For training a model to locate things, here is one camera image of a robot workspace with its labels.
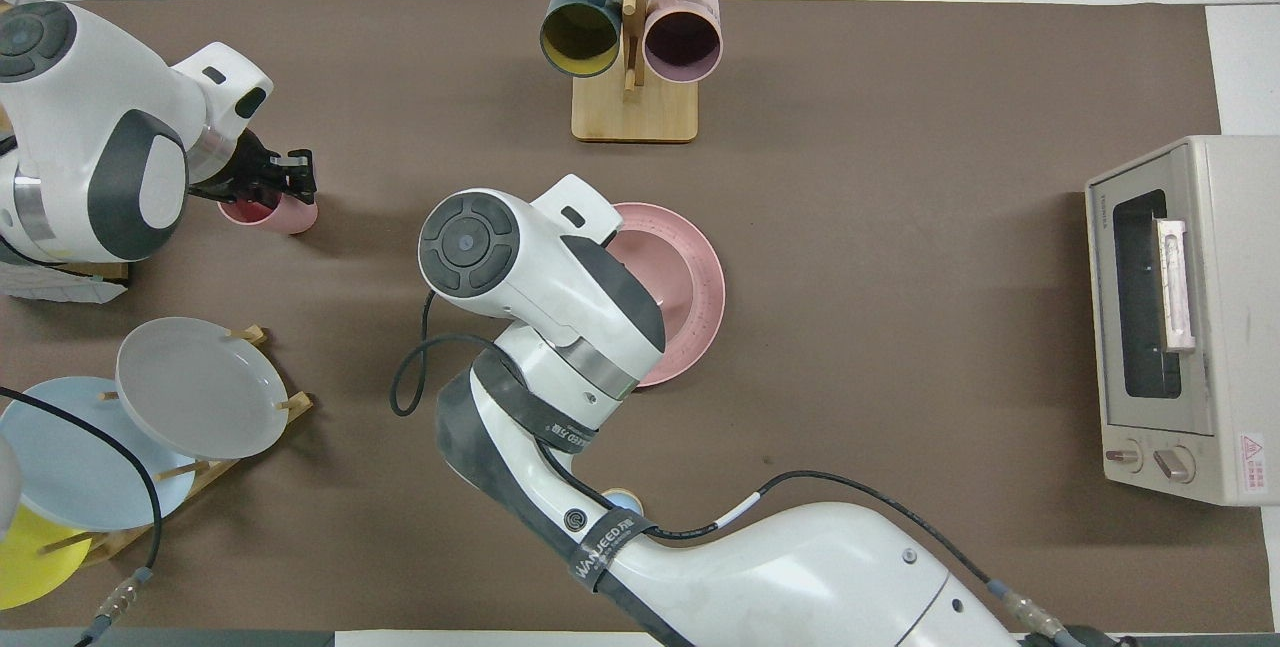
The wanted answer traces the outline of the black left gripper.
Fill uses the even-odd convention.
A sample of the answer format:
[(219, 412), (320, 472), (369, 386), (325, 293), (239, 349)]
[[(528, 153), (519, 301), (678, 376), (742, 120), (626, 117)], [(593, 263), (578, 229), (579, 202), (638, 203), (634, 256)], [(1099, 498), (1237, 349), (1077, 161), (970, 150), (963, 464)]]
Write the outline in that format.
[(291, 151), (291, 159), (266, 149), (246, 131), (236, 143), (230, 160), (209, 179), (188, 187), (188, 195), (216, 202), (257, 202), (276, 206), (288, 192), (307, 205), (315, 204), (317, 186), (311, 151)]

